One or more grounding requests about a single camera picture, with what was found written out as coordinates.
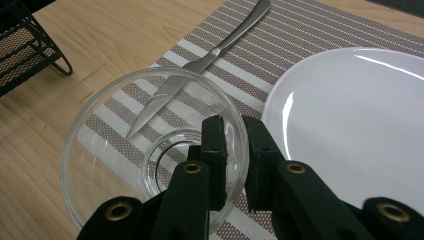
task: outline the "silver knife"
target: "silver knife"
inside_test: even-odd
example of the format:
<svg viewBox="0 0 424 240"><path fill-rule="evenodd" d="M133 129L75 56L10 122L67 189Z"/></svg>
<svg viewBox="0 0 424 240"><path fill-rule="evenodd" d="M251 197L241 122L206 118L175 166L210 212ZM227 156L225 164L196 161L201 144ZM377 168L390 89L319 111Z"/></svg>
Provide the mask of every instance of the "silver knife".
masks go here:
<svg viewBox="0 0 424 240"><path fill-rule="evenodd" d="M202 73L209 65L211 65L219 56L226 52L241 36L243 36L250 28L252 28L271 8L269 0L259 0L256 6L250 12L249 16L218 46L208 52L199 60L189 62L182 68L188 69L195 73ZM156 91L155 95L149 100L146 107L138 115L137 119L131 125L131 129L127 134L127 139L137 133L175 94L177 94L185 85L187 79L180 76L169 77Z"/></svg>

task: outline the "gold rivet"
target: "gold rivet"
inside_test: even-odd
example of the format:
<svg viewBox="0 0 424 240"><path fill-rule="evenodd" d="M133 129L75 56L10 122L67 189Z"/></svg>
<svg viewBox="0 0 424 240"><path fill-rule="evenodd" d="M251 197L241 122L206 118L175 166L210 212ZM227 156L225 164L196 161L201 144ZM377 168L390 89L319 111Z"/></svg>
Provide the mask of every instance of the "gold rivet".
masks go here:
<svg viewBox="0 0 424 240"><path fill-rule="evenodd" d="M379 203L377 209L383 216L396 222L408 222L410 219L407 212L391 203Z"/></svg>
<svg viewBox="0 0 424 240"><path fill-rule="evenodd" d="M131 211L132 211L131 204L127 202L117 202L106 210L106 218L109 221L114 221L114 222L119 221L128 217Z"/></svg>
<svg viewBox="0 0 424 240"><path fill-rule="evenodd" d="M198 173L202 169L202 166L196 163L189 163L184 166L186 173Z"/></svg>
<svg viewBox="0 0 424 240"><path fill-rule="evenodd" d="M287 170L292 173L302 174L305 172L305 167L297 163L290 163L286 166Z"/></svg>

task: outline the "black metal rack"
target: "black metal rack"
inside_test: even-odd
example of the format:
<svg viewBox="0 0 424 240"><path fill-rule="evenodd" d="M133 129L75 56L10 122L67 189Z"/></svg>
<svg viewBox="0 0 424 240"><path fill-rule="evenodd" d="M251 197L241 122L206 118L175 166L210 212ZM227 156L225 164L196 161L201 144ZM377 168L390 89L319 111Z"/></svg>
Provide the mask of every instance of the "black metal rack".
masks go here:
<svg viewBox="0 0 424 240"><path fill-rule="evenodd" d="M56 61L62 58L68 70ZM0 0L0 97L45 67L65 75L68 59L20 0Z"/></svg>

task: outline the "transparent glass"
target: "transparent glass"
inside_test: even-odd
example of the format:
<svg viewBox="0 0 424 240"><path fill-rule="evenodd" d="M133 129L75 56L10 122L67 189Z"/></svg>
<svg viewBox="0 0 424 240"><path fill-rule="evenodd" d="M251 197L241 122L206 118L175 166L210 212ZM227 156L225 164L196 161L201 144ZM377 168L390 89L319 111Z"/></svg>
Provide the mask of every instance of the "transparent glass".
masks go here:
<svg viewBox="0 0 424 240"><path fill-rule="evenodd" d="M126 135L144 105L170 76L187 79L136 135ZM210 233L225 221L243 190L248 170L247 133L228 96L207 78L183 69L152 68L126 75L99 91L68 133L61 185L68 211L82 227L103 202L131 196L145 202L164 191L188 146L200 144L202 121L221 115L229 153L227 201L211 212Z"/></svg>

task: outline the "wooden table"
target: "wooden table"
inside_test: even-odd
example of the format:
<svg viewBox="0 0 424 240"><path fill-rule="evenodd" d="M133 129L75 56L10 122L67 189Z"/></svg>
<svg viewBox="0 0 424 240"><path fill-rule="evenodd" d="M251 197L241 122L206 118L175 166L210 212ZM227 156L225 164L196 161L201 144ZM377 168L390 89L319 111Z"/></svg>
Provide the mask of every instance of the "wooden table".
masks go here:
<svg viewBox="0 0 424 240"><path fill-rule="evenodd" d="M47 68L0 99L0 239L75 239L60 182L64 139L109 82L147 68L225 0L57 0L35 17L74 67ZM424 37L424 19L363 0L320 0Z"/></svg>

